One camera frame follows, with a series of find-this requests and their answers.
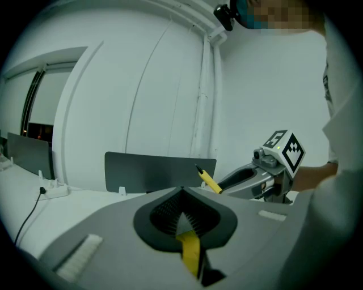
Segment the person's arm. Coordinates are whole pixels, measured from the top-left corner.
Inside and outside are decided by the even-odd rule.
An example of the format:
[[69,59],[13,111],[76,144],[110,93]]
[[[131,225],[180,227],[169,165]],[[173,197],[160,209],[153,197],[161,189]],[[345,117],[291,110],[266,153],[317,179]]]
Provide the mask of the person's arm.
[[300,167],[295,175],[291,190],[303,191],[314,189],[324,179],[335,175],[337,168],[338,165],[336,163],[327,163],[321,167]]

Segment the pipe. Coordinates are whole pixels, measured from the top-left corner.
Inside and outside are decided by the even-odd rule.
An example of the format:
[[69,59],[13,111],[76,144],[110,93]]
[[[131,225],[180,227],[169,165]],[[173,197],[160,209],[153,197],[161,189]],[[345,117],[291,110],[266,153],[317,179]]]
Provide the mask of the pipe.
[[193,131],[193,139],[191,146],[191,157],[202,158],[207,156],[204,148],[204,132],[205,132],[205,111],[208,104],[208,76],[210,66],[210,42],[207,34],[204,34],[202,68],[200,74],[199,95],[197,103],[197,113]]
[[223,27],[223,25],[219,26],[218,28],[216,28],[209,34],[209,39],[210,40],[214,39],[217,35],[220,35],[224,31],[225,31],[225,28]]
[[209,27],[209,29],[215,29],[216,25],[210,21],[207,17],[203,16],[202,14],[200,14],[199,12],[197,12],[196,10],[190,8],[187,5],[184,5],[176,0],[157,0],[158,2],[163,2],[165,4],[171,5],[172,8],[178,8],[183,10],[184,12],[190,14],[191,16],[193,16],[194,18],[200,20],[202,23],[204,23],[206,26]]
[[161,7],[165,10],[168,10],[169,12],[173,12],[175,15],[185,19],[187,22],[193,24],[196,28],[198,28],[201,32],[205,33],[205,29],[203,27],[201,27],[199,24],[195,23],[194,21],[192,21],[191,19],[187,18],[186,16],[184,16],[183,14],[176,12],[175,10],[173,10],[172,8],[166,7],[160,3],[156,3],[154,0],[141,0],[143,2],[147,2],[150,3],[152,5],[156,5],[158,7]]
[[209,158],[217,159],[220,138],[222,106],[222,61],[219,46],[214,47],[214,102],[213,119],[210,137]]
[[200,0],[190,0],[191,2],[195,3],[196,5],[198,5],[199,7],[203,8],[205,11],[213,14],[213,7],[207,3],[205,3],[204,1],[200,1]]
[[224,43],[227,40],[227,36],[225,33],[221,33],[220,34],[221,39],[219,39],[214,45],[213,47],[219,47],[222,43]]

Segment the black cable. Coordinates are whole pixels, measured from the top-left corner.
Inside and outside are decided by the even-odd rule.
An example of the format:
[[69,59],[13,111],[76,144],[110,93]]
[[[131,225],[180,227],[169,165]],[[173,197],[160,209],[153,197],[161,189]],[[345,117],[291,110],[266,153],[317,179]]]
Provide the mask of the black cable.
[[20,235],[20,232],[22,231],[23,226],[25,225],[25,223],[27,222],[27,220],[30,218],[30,216],[31,216],[31,215],[32,215],[32,213],[34,212],[35,207],[36,207],[36,205],[38,204],[38,201],[39,201],[40,196],[41,196],[42,194],[45,194],[46,192],[47,192],[47,191],[45,190],[45,188],[44,188],[44,187],[39,188],[39,196],[38,196],[38,198],[37,198],[37,200],[36,200],[36,203],[35,203],[35,205],[34,205],[34,208],[33,208],[33,209],[32,209],[32,211],[30,212],[30,214],[27,216],[27,218],[26,218],[26,219],[25,219],[25,221],[23,222],[22,226],[20,227],[20,229],[19,229],[19,231],[18,231],[18,234],[16,235],[15,242],[14,242],[14,245],[15,245],[15,246],[16,246],[16,242],[18,241],[18,237],[19,237],[19,235]]

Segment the white desk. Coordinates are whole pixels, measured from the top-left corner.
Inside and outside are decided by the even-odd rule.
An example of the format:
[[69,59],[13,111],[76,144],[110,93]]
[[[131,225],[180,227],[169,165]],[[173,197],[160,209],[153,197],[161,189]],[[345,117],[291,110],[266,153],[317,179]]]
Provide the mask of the white desk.
[[[38,176],[17,165],[0,172],[0,218],[12,240],[35,205],[31,191],[36,186],[39,186]],[[144,194],[124,197],[118,193],[73,190],[67,197],[38,201],[17,244],[39,258],[52,241],[93,212]]]

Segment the white wall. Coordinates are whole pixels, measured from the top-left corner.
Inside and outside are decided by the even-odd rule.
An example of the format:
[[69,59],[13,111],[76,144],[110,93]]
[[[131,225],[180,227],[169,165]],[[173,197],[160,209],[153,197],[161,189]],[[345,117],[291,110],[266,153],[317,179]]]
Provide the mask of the white wall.
[[89,9],[75,3],[38,20],[6,69],[103,41],[75,87],[65,135],[57,140],[64,160],[54,162],[62,164],[68,184],[105,190],[107,151],[189,157],[203,45],[191,25],[175,18],[95,3]]
[[215,178],[248,164],[275,130],[292,129],[306,149],[302,165],[328,160],[322,127],[326,44],[315,32],[262,35],[235,26],[221,46],[223,97]]

